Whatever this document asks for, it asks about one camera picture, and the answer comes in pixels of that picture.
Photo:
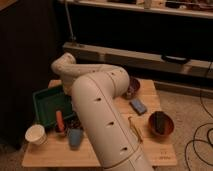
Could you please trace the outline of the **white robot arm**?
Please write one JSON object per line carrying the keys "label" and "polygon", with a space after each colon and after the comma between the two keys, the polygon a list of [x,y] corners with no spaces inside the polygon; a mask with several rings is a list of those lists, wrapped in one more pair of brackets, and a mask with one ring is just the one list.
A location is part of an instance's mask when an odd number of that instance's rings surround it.
{"label": "white robot arm", "polygon": [[108,64],[78,64],[69,53],[51,68],[60,76],[104,171],[154,171],[137,132],[125,123],[114,104],[129,86],[127,71]]}

